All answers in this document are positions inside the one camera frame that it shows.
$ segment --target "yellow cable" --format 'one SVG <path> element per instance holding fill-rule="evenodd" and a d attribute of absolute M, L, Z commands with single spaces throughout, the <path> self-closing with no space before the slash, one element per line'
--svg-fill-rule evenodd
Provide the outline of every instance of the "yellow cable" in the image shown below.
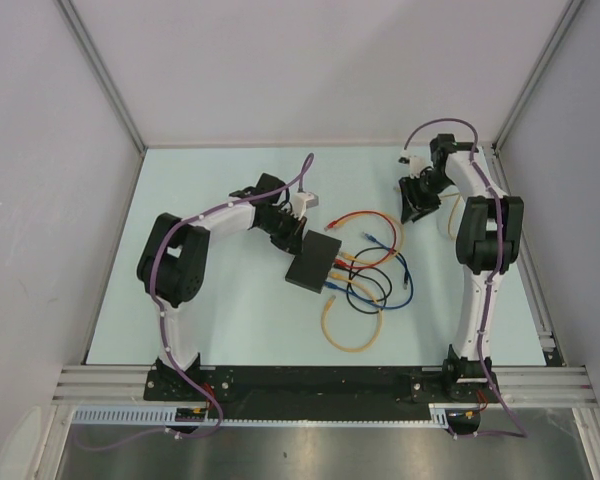
<path fill-rule="evenodd" d="M 375 303 L 377 305 L 378 300 L 376 299 L 376 297 L 373 295 L 373 293 L 371 293 L 371 291 L 365 287 L 364 285 L 361 285 L 360 283 L 356 282 L 355 280 L 349 280 L 346 277 L 343 277 L 342 275 L 332 272 L 329 274 L 329 276 L 335 280 L 342 280 L 345 281 L 347 283 L 350 283 L 351 285 L 354 285 L 356 287 L 358 287 L 360 290 L 362 290 L 365 295 L 367 295 L 371 301 L 373 303 Z M 327 341 L 333 345 L 334 347 L 336 347 L 338 350 L 342 350 L 343 352 L 347 352 L 347 353 L 360 353 L 360 352 L 364 352 L 365 350 L 367 350 L 371 345 L 374 344 L 374 342 L 377 340 L 378 336 L 380 335 L 380 330 L 382 330 L 382 310 L 378 309 L 378 321 L 376 322 L 376 330 L 375 332 L 373 332 L 373 336 L 371 337 L 371 339 L 365 343 L 364 345 L 362 345 L 361 347 L 356 347 L 356 348 L 351 348 L 351 347 L 343 347 L 342 345 L 340 345 L 339 343 L 337 343 L 333 337 L 331 336 L 331 334 L 329 333 L 329 330 L 327 329 L 327 314 L 329 313 L 329 310 L 331 309 L 331 307 L 333 306 L 333 303 L 336 300 L 336 296 L 332 295 L 331 298 L 329 298 L 329 300 L 327 301 L 327 303 L 324 306 L 324 309 L 322 310 L 322 318 L 320 319 L 320 325 L 322 326 L 322 333 L 324 333 L 325 338 L 327 339 Z"/>
<path fill-rule="evenodd" d="M 380 263 L 377 263 L 377 265 L 382 265 L 383 263 L 387 263 L 389 260 L 393 260 L 398 253 L 400 253 L 402 251 L 402 247 L 404 246 L 404 240 L 405 240 L 405 234 L 404 234 L 404 226 L 402 225 L 402 223 L 400 223 L 398 221 L 398 219 L 396 219 L 395 217 L 389 215 L 388 213 L 384 213 L 384 212 L 378 212 L 376 210 L 373 210 L 376 213 L 379 213 L 381 215 L 384 215 L 385 217 L 387 217 L 396 227 L 396 231 L 400 232 L 400 240 L 398 242 L 398 245 L 396 246 L 395 250 L 389 255 L 387 256 L 387 258 L 385 258 L 383 261 L 381 261 Z M 354 218 L 358 218 L 362 215 L 373 215 L 371 213 L 358 213 L 356 215 L 351 215 L 350 217 L 344 218 L 342 220 L 340 220 L 338 223 L 336 223 L 333 227 L 331 228 L 340 228 L 342 225 L 344 225 L 345 223 L 347 223 L 349 220 L 352 220 Z M 354 257 L 353 255 L 351 255 L 350 253 L 347 253 L 345 251 L 340 251 L 339 255 L 344 258 L 345 260 L 349 260 L 349 261 L 354 261 L 356 263 L 359 263 L 361 265 L 374 265 L 376 264 L 376 262 L 370 262 L 367 260 L 358 260 L 356 257 Z"/>
<path fill-rule="evenodd" d="M 458 238 L 456 235 L 451 233 L 451 222 L 453 220 L 453 215 L 456 213 L 456 210 L 458 209 L 458 205 L 460 204 L 461 198 L 462 197 L 460 195 L 458 195 L 458 198 L 456 198 L 456 201 L 453 204 L 453 208 L 451 209 L 451 213 L 449 214 L 449 221 L 447 222 L 447 235 L 449 235 L 449 238 L 451 240 L 455 240 L 456 238 Z"/>

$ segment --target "black mounting plate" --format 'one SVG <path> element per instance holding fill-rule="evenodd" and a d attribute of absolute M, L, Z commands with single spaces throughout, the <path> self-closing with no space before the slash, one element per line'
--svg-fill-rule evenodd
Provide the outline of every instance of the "black mounting plate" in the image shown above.
<path fill-rule="evenodd" d="M 161 365 L 147 376 L 144 399 L 203 402 Z M 440 371 L 422 367 L 202 366 L 190 370 L 215 392 L 227 419 L 310 421 L 430 420 L 429 403 L 475 406 L 476 388 L 445 391 Z M 493 394 L 479 387 L 489 401 Z M 209 412 L 214 418 L 214 410 Z"/>

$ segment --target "black cable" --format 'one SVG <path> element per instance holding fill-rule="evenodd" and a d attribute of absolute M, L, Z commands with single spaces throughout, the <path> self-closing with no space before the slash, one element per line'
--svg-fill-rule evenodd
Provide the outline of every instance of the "black cable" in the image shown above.
<path fill-rule="evenodd" d="M 376 247 L 376 250 L 378 250 L 378 249 L 387 250 L 387 247 L 382 245 L 382 247 Z M 409 285 L 409 278 L 410 278 L 409 267 L 407 266 L 407 259 L 404 258 L 404 255 L 402 255 L 402 253 L 400 253 L 400 252 L 397 252 L 396 259 L 398 261 L 400 261 L 400 264 L 404 268 L 404 277 L 403 277 L 402 283 L 403 283 L 404 287 L 407 288 L 407 285 Z"/>
<path fill-rule="evenodd" d="M 293 213 L 293 206 L 289 202 L 289 200 L 291 199 L 291 193 L 289 192 L 288 188 L 284 191 L 284 197 L 284 200 L 278 204 L 278 208 L 282 209 L 288 205 L 289 213 Z"/>
<path fill-rule="evenodd" d="M 389 280 L 389 277 L 387 277 L 387 275 L 380 269 L 372 267 L 372 268 L 367 268 L 366 270 L 375 270 L 378 273 L 380 273 L 384 278 L 387 279 L 387 281 L 389 282 L 389 293 L 387 293 L 385 291 L 385 289 L 382 287 L 382 285 L 380 284 L 380 282 L 378 282 L 375 278 L 371 278 L 371 277 L 367 277 L 366 275 L 362 275 L 361 273 L 356 272 L 356 276 L 360 277 L 360 278 L 364 278 L 365 280 L 369 280 L 370 282 L 373 282 L 376 284 L 376 286 L 378 287 L 378 289 L 380 289 L 380 291 L 382 292 L 382 297 L 378 299 L 378 302 L 382 302 L 382 306 L 386 306 L 387 305 L 387 300 L 389 300 L 389 295 L 391 295 L 391 290 L 393 290 L 393 284 L 391 283 L 391 280 Z M 353 299 L 351 298 L 351 292 L 353 292 L 353 286 L 348 283 L 347 284 L 347 302 L 349 302 L 349 305 L 351 305 L 351 307 L 360 312 L 360 313 L 364 313 L 365 315 L 375 315 L 376 313 L 378 313 L 378 309 L 375 310 L 371 310 L 371 311 L 367 311 L 367 310 L 362 310 L 360 307 L 356 306 L 353 303 Z"/>
<path fill-rule="evenodd" d="M 384 250 L 384 248 L 382 247 L 369 247 L 369 248 L 365 248 L 364 250 L 359 251 L 356 255 L 354 255 L 355 258 L 358 258 L 360 255 L 362 255 L 363 253 L 366 252 L 371 252 L 373 250 Z M 393 292 L 393 283 L 391 282 L 391 279 L 387 276 L 386 273 L 384 273 L 382 270 L 380 270 L 379 268 L 376 267 L 371 267 L 371 268 L 365 268 L 364 270 L 374 270 L 376 272 L 378 272 L 380 275 L 382 275 L 385 280 L 387 281 L 388 285 L 389 285 L 389 289 L 388 291 L 385 291 L 384 288 L 382 288 L 382 286 L 380 285 L 380 283 L 370 277 L 367 277 L 366 275 L 362 274 L 362 270 L 354 270 L 353 266 L 355 264 L 355 261 L 352 260 L 350 267 L 348 269 L 349 272 L 349 280 L 353 280 L 356 277 L 360 277 L 360 278 L 364 278 L 365 280 L 370 280 L 373 283 L 375 283 L 378 288 L 382 291 L 382 298 L 378 299 L 378 302 L 383 302 L 382 306 L 386 306 L 387 305 L 387 300 L 389 299 L 389 297 L 391 296 L 391 293 Z M 353 285 L 351 285 L 350 283 L 347 283 L 347 302 L 349 302 L 349 305 L 351 305 L 351 307 L 353 307 L 356 311 L 360 312 L 360 313 L 364 313 L 365 315 L 374 315 L 375 313 L 378 312 L 378 310 L 372 310 L 372 311 L 368 311 L 368 310 L 362 310 L 361 308 L 357 307 L 354 303 L 353 300 L 351 299 L 351 293 L 354 293 L 353 290 Z"/>

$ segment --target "cable bundle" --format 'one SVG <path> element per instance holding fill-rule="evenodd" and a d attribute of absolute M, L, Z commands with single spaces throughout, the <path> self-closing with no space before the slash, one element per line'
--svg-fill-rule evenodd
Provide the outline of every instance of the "cable bundle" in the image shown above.
<path fill-rule="evenodd" d="M 392 217 L 391 215 L 388 215 L 386 213 L 377 212 L 375 210 L 360 210 L 360 211 L 348 213 L 347 215 L 344 215 L 344 216 L 334 220 L 333 222 L 329 223 L 325 227 L 325 230 L 339 228 L 342 225 L 344 225 L 345 223 L 349 222 L 350 220 L 352 220 L 354 218 L 358 218 L 363 215 L 375 215 L 375 216 L 379 216 L 380 218 L 384 219 L 387 222 L 387 224 L 391 227 L 391 231 L 393 233 L 393 242 L 391 243 L 391 246 L 389 247 L 389 246 L 383 244 L 382 242 L 380 242 L 379 240 L 377 240 L 373 235 L 370 235 L 368 233 L 363 233 L 364 238 L 366 238 L 367 240 L 369 240 L 369 242 L 373 243 L 376 246 L 365 248 L 355 255 L 350 255 L 349 253 L 347 253 L 345 251 L 340 251 L 339 256 L 341 257 L 341 259 L 337 259 L 335 261 L 334 268 L 341 270 L 341 271 L 345 271 L 345 272 L 347 272 L 348 275 L 344 276 L 338 272 L 331 272 L 329 274 L 329 277 L 331 279 L 345 282 L 346 287 L 341 287 L 331 281 L 325 282 L 325 287 L 327 287 L 331 290 L 343 292 L 347 297 L 347 301 L 349 302 L 349 305 L 351 305 L 351 307 L 353 309 L 355 309 L 356 311 L 363 313 L 365 315 L 377 315 L 378 316 L 376 329 L 373 333 L 373 336 L 367 343 L 365 343 L 364 345 L 362 345 L 360 347 L 345 347 L 345 346 L 340 345 L 333 339 L 333 337 L 331 336 L 331 334 L 329 333 L 329 330 L 327 328 L 327 314 L 328 314 L 329 310 L 331 309 L 331 307 L 333 306 L 333 303 L 335 302 L 336 297 L 332 296 L 327 301 L 327 304 L 325 305 L 324 310 L 322 311 L 322 318 L 321 318 L 321 326 L 322 326 L 322 331 L 324 333 L 324 336 L 329 341 L 329 343 L 331 343 L 334 347 L 336 347 L 339 350 L 342 350 L 343 352 L 348 352 L 348 353 L 363 352 L 363 351 L 367 350 L 369 347 L 371 347 L 371 345 L 373 345 L 373 343 L 378 338 L 378 336 L 380 334 L 380 330 L 382 329 L 382 323 L 383 323 L 382 312 L 384 310 L 397 310 L 399 308 L 406 307 L 407 305 L 409 305 L 409 303 L 411 303 L 411 300 L 413 299 L 413 293 L 414 293 L 413 279 L 411 277 L 411 273 L 409 272 L 407 260 L 404 258 L 402 253 L 400 253 L 400 250 L 402 250 L 402 246 L 404 245 L 404 237 L 405 237 L 404 230 L 402 228 L 402 224 L 398 220 L 396 220 L 394 217 Z M 368 252 L 377 251 L 377 250 L 386 251 L 386 254 L 380 260 L 377 260 L 375 262 L 370 262 L 370 261 L 367 261 L 367 260 L 364 260 L 361 258 L 362 255 L 364 255 Z M 389 278 L 389 276 L 378 267 L 380 265 L 387 263 L 394 259 L 396 259 L 400 263 L 402 268 L 404 269 L 403 286 L 404 286 L 405 290 L 409 290 L 409 295 L 408 295 L 407 299 L 399 305 L 387 305 L 389 297 L 393 293 L 393 283 L 391 282 L 391 279 Z M 386 280 L 387 288 L 385 289 L 378 280 L 376 280 L 372 277 L 369 277 L 367 275 L 364 275 L 363 271 L 366 271 L 366 270 L 370 270 L 370 271 L 372 270 L 372 271 L 379 273 Z M 382 296 L 379 298 L 376 298 L 376 296 L 373 295 L 373 293 L 369 290 L 368 287 L 366 287 L 364 284 L 360 283 L 360 281 L 356 280 L 356 279 L 361 279 L 363 281 L 371 282 L 382 293 Z M 369 305 L 370 307 L 372 307 L 372 309 L 368 310 L 368 309 L 360 308 L 358 305 L 356 305 L 354 303 L 354 299 L 359 302 L 362 302 L 366 305 Z"/>

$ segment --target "metal floor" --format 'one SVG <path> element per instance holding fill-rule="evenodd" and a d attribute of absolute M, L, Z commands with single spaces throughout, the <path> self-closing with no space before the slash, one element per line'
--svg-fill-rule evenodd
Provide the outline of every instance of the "metal floor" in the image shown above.
<path fill-rule="evenodd" d="M 482 428 L 511 428 L 501 410 L 483 415 Z M 104 453 L 85 452 L 69 440 L 58 479 L 592 478 L 571 410 L 524 410 L 520 417 L 530 433 L 527 440 L 454 441 L 439 429 L 302 427 L 225 428 L 206 439 L 177 443 L 158 433 Z M 92 446 L 138 431 L 119 426 L 75 429 Z"/>

